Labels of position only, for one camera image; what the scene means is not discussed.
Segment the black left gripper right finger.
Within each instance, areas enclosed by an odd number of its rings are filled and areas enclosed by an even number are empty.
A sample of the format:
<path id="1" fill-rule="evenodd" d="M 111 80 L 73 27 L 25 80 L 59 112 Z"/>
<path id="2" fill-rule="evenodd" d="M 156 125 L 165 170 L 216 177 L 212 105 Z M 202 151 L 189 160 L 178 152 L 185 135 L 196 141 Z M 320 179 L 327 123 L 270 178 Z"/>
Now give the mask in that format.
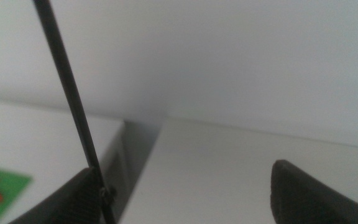
<path id="1" fill-rule="evenodd" d="M 286 160 L 272 166 L 270 208 L 276 223 L 358 223 L 358 203 Z"/>

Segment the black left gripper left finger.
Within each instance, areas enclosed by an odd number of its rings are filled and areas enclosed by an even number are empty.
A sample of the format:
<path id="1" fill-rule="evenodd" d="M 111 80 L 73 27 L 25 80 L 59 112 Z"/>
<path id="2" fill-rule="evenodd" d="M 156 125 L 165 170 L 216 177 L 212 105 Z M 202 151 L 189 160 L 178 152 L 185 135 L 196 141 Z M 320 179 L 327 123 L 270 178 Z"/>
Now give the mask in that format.
<path id="1" fill-rule="evenodd" d="M 97 174 L 85 168 L 34 208 L 16 218 L 15 224 L 99 223 L 101 199 Z"/>

